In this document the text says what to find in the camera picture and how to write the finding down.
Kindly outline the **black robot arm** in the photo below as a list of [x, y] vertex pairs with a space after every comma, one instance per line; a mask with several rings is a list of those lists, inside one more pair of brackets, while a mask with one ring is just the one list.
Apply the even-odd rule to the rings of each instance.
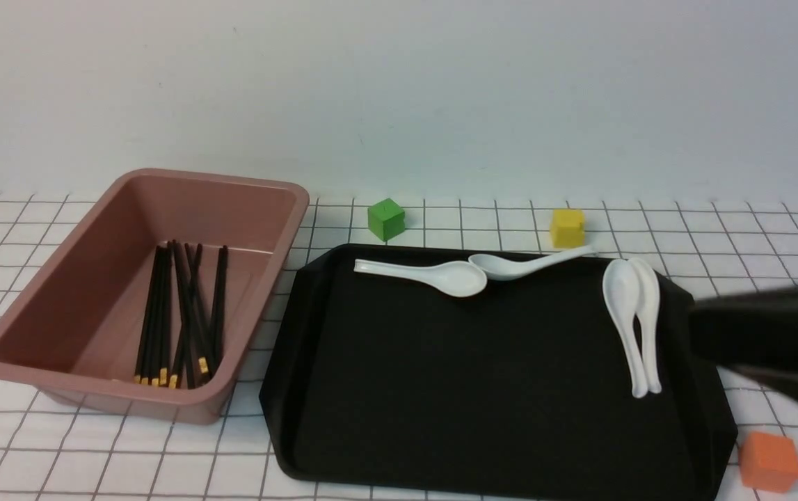
[[700, 299], [687, 320], [697, 356], [798, 403], [798, 285]]

